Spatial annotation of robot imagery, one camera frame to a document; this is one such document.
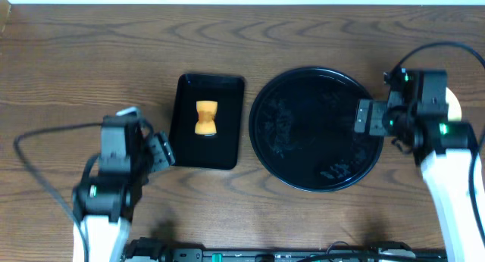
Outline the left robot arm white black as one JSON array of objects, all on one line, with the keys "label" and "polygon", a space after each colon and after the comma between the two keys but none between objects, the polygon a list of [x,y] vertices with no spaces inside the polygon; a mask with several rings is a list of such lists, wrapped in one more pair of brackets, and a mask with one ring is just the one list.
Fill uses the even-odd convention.
[{"label": "left robot arm white black", "polygon": [[173,165],[174,153],[165,132],[144,137],[142,133],[101,134],[99,171],[85,170],[73,189],[74,253],[83,246],[89,261],[119,261],[130,234],[134,209],[142,197],[149,175]]}]

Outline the orange yellow sponge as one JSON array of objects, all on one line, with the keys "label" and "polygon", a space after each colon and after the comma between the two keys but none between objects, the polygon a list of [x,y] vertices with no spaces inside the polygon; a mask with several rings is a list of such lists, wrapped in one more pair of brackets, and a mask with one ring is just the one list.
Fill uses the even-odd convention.
[{"label": "orange yellow sponge", "polygon": [[195,125],[195,134],[200,136],[213,136],[217,133],[215,116],[218,103],[216,101],[197,101],[196,111],[198,120]]}]

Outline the yellow plate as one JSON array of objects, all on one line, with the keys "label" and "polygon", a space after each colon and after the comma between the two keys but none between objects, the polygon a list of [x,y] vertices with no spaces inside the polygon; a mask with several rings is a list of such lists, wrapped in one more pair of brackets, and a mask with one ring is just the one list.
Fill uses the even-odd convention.
[{"label": "yellow plate", "polygon": [[461,121],[462,120],[462,108],[459,104],[458,98],[449,89],[446,88],[446,103],[448,105],[448,121]]}]

